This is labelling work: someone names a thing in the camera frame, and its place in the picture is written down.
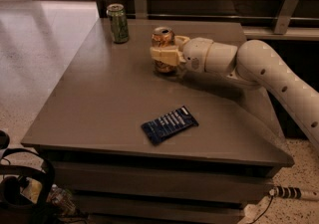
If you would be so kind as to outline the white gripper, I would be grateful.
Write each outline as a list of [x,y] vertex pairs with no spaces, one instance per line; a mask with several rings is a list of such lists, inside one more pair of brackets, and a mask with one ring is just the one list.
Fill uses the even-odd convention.
[[174,67],[185,64],[193,72],[205,71],[205,60],[213,44],[212,40],[175,35],[174,44],[175,46],[150,47],[152,58]]

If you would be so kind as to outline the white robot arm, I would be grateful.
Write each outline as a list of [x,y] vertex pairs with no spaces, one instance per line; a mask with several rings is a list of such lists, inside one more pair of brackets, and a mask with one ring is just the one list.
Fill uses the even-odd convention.
[[236,47],[206,38],[177,36],[170,46],[150,47],[157,62],[210,73],[245,88],[263,87],[281,103],[319,149],[319,93],[300,79],[266,43],[249,40]]

